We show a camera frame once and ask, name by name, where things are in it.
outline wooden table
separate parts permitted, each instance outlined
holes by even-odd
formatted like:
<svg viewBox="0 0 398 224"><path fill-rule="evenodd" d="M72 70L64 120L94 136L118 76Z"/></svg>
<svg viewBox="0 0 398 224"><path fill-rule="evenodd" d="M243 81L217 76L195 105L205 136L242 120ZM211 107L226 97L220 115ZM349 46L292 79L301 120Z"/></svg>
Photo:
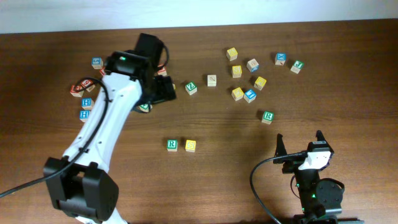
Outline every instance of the wooden table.
<svg viewBox="0 0 398 224"><path fill-rule="evenodd" d="M323 131L335 150L321 177L346 185L340 217L366 223L398 219L398 21L306 22L173 29L99 30L0 35L0 189L42 175L82 127L80 98L69 93L83 76L100 77L90 61L132 49L139 33L170 49L167 73L177 100L150 114L131 113L116 144L110 176L120 188L118 209L133 223L236 223L270 218L254 198L249 173L274 155L277 133L289 153ZM238 59L229 62L226 49ZM286 52L286 66L275 66ZM255 58L260 68L248 72ZM296 75L294 60L305 63ZM242 78L231 78L242 65ZM217 87L206 75L217 74ZM267 79L257 98L235 102L231 90ZM189 96L184 84L194 81ZM95 98L99 88L85 96ZM271 125L263 111L275 113ZM178 139L178 152L166 140ZM185 152L184 139L197 141ZM301 213L291 175L266 164L254 184L280 218ZM0 199L1 223L77 223L52 208L45 184Z"/></svg>

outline white backdrop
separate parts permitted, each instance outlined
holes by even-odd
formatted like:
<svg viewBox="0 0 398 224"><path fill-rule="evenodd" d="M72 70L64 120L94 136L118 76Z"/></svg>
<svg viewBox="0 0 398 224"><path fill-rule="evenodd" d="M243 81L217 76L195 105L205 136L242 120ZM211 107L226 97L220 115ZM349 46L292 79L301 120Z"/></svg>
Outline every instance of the white backdrop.
<svg viewBox="0 0 398 224"><path fill-rule="evenodd" d="M0 0L0 34L398 17L398 0Z"/></svg>

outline toy block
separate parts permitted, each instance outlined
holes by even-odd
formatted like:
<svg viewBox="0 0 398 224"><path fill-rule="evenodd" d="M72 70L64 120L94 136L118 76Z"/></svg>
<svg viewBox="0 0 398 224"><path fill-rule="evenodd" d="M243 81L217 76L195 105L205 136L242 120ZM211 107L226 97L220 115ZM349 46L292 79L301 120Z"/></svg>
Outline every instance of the toy block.
<svg viewBox="0 0 398 224"><path fill-rule="evenodd" d="M240 78L242 76L242 66L232 66L232 78Z"/></svg>
<svg viewBox="0 0 398 224"><path fill-rule="evenodd" d="M94 107L94 101L91 98L81 99L81 107L84 110L92 110Z"/></svg>
<svg viewBox="0 0 398 224"><path fill-rule="evenodd" d="M86 122L90 111L80 111L80 121Z"/></svg>
<svg viewBox="0 0 398 224"><path fill-rule="evenodd" d="M185 85L185 90L188 92L189 95L192 95L198 91L198 87L194 84L194 82L190 82Z"/></svg>
<svg viewBox="0 0 398 224"><path fill-rule="evenodd" d="M152 109L152 105L150 107L148 104L140 105L139 109L142 110L143 112L148 113Z"/></svg>
<svg viewBox="0 0 398 224"><path fill-rule="evenodd" d="M194 140L187 140L185 144L185 150L187 152L195 152L195 148L197 147L197 142Z"/></svg>
<svg viewBox="0 0 398 224"><path fill-rule="evenodd" d="M244 93L243 98L248 102L251 103L254 99L256 99L256 93L250 89L249 91Z"/></svg>
<svg viewBox="0 0 398 224"><path fill-rule="evenodd" d="M264 112L261 122L271 124L272 120L274 120L274 114L269 111Z"/></svg>
<svg viewBox="0 0 398 224"><path fill-rule="evenodd" d="M238 101L241 98L243 98L243 91L241 87L237 87L236 89L232 90L232 97L234 98L235 101Z"/></svg>
<svg viewBox="0 0 398 224"><path fill-rule="evenodd" d="M252 59L252 60L248 61L248 64L246 66L250 72L255 72L255 71L257 71L257 69L259 69L259 64L256 61L256 59Z"/></svg>
<svg viewBox="0 0 398 224"><path fill-rule="evenodd" d="M167 140L167 150L169 152L177 152L178 141L175 139Z"/></svg>
<svg viewBox="0 0 398 224"><path fill-rule="evenodd" d="M158 75L163 75L163 76L167 76L167 72L166 72L166 66L164 66L162 69L160 69L159 71L157 71Z"/></svg>
<svg viewBox="0 0 398 224"><path fill-rule="evenodd" d="M102 76L105 76L105 75L106 75L106 73L105 73L105 68L102 68L99 72L100 72L100 74L101 74Z"/></svg>
<svg viewBox="0 0 398 224"><path fill-rule="evenodd" d="M82 85L83 88L86 88L86 87L88 87L88 86L91 85L91 84L93 84L93 81L91 81L91 80L84 80L84 81L82 81L82 83L81 83L81 85ZM88 92L91 92L92 90L94 90L94 88L95 88L95 85L92 85L92 86L88 87L86 90L87 90Z"/></svg>
<svg viewBox="0 0 398 224"><path fill-rule="evenodd" d="M262 77L258 77L256 82L254 83L254 87L258 90L262 90L262 87L264 87L267 83L267 80Z"/></svg>
<svg viewBox="0 0 398 224"><path fill-rule="evenodd" d="M286 62L285 53L277 53L275 56L275 65L284 65Z"/></svg>
<svg viewBox="0 0 398 224"><path fill-rule="evenodd" d="M301 71L301 69L304 67L304 63L297 60L296 62L294 62L292 68L290 69L290 71L299 74L299 72Z"/></svg>
<svg viewBox="0 0 398 224"><path fill-rule="evenodd" d="M80 85L78 85L78 86L76 87L76 90L81 90L82 88L83 88L83 87L81 87ZM75 86L72 85L72 87L70 88L70 93L71 93L73 96L75 96L75 97L81 97L81 96L83 96L84 90L83 90L83 91L77 92L77 91L75 91Z"/></svg>
<svg viewBox="0 0 398 224"><path fill-rule="evenodd" d="M238 52L233 47L226 51L226 57L228 57L229 61L235 60L238 58Z"/></svg>
<svg viewBox="0 0 398 224"><path fill-rule="evenodd" d="M217 86L217 76L208 75L207 76L207 86Z"/></svg>
<svg viewBox="0 0 398 224"><path fill-rule="evenodd" d="M91 65L94 69L102 69L104 66L104 62L100 57L93 57L93 59L91 59Z"/></svg>

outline brown tabletop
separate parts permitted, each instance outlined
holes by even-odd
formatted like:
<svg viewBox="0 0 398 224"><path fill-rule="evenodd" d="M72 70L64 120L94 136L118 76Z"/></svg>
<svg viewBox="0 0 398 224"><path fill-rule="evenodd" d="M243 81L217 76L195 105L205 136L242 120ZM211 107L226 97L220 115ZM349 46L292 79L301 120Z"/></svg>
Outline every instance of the brown tabletop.
<svg viewBox="0 0 398 224"><path fill-rule="evenodd" d="M141 32L169 47L177 99L131 113L119 136L109 174L124 219L268 221L250 189L251 169L274 155L278 133L293 153L320 129L335 150L321 178L346 186L340 217L398 222L398 20L0 35L0 191L61 158L83 125L70 86L100 77L91 58L133 49ZM238 59L229 62L231 47ZM276 52L287 54L286 65L274 65ZM254 73L246 68L252 58L260 64ZM305 63L299 74L290 71L295 60ZM232 65L242 65L241 78L231 77ZM217 87L206 86L208 74ZM267 83L257 98L234 101L231 90L253 88L258 76ZM198 86L192 96L190 81ZM265 110L275 114L270 125L261 123ZM178 139L178 152L167 152L167 139ZM195 153L185 152L185 139L197 141ZM254 185L275 215L290 218L302 211L281 168L265 164ZM0 222L78 223L52 207L45 184L0 199Z"/></svg>

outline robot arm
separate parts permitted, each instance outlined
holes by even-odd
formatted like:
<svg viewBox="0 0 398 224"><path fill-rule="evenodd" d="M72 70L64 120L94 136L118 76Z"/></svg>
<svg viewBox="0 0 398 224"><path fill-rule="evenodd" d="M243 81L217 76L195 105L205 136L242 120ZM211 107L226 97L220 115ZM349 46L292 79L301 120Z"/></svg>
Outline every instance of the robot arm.
<svg viewBox="0 0 398 224"><path fill-rule="evenodd" d="M54 208L83 223L127 223L116 210L119 188L108 175L109 163L132 108L176 98L171 78L154 76L162 68L158 64L163 48L157 37L141 34L134 50L114 52L107 58L102 81L109 99L101 88L88 121L62 159L49 158L45 164L44 175L53 174L81 154L67 172L46 180ZM106 100L104 120L88 147L83 148L99 124Z"/></svg>

